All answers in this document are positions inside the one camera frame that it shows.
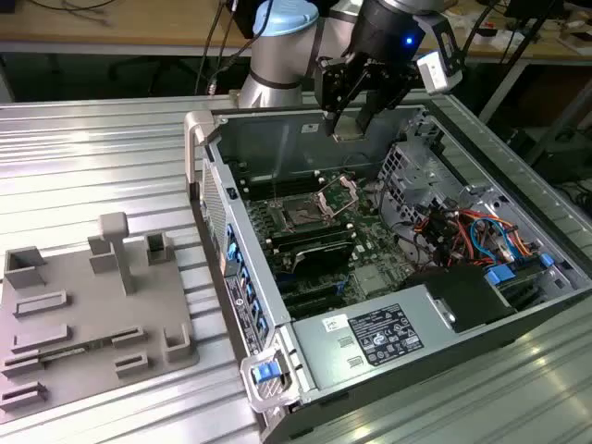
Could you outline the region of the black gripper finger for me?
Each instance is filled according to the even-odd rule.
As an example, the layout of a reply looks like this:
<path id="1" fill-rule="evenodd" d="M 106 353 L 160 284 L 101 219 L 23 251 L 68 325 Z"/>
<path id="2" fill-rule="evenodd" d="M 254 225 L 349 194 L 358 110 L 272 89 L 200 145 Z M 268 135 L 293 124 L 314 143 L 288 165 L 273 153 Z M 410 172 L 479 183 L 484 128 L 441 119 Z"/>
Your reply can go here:
<path id="1" fill-rule="evenodd" d="M 410 64 L 383 69 L 377 77 L 377 86 L 369 88 L 365 104 L 356 117 L 360 132 L 366 132 L 375 115 L 384 109 L 393 109 L 412 89 L 416 81 L 416 68 Z"/>
<path id="2" fill-rule="evenodd" d="M 323 110 L 326 135 L 333 135 L 346 106 L 364 84 L 365 57 L 319 57 L 315 68 L 315 100 Z"/>

